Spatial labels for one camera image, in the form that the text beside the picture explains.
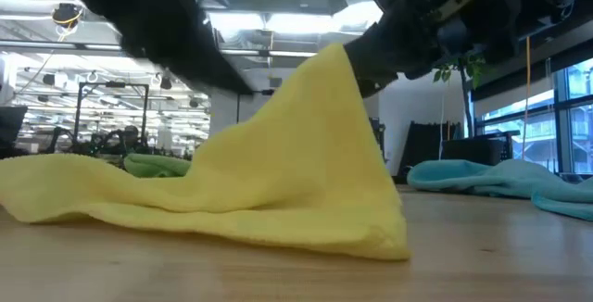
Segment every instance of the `wooden table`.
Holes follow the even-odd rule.
[[[593,301],[593,224],[528,201],[400,189],[410,262],[0,212],[3,301]]]

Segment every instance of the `microfiber cloth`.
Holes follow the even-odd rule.
[[[136,177],[182,177],[189,170],[190,162],[175,157],[129,154],[123,166]]]
[[[344,47],[303,63],[249,121],[217,133],[183,177],[137,178],[75,155],[0,161],[17,220],[90,216],[142,230],[406,259],[406,223]]]
[[[494,167],[455,159],[426,161],[411,169],[408,184],[424,191],[526,198],[538,208],[593,221],[593,179],[571,184],[519,159]]]

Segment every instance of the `desk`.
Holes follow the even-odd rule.
[[[593,301],[593,224],[528,201],[400,187],[410,262],[0,211],[3,301]]]

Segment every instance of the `light blue cloth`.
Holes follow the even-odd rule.
[[[466,160],[426,161],[411,169],[419,190],[531,199],[538,208],[593,221],[593,178],[571,184],[546,168],[518,159],[490,167]]]

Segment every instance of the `yellow towel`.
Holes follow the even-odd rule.
[[[185,177],[140,179],[99,159],[0,161],[17,220],[83,216],[142,230],[406,259],[406,223],[344,48],[299,67],[248,122],[196,151]]]

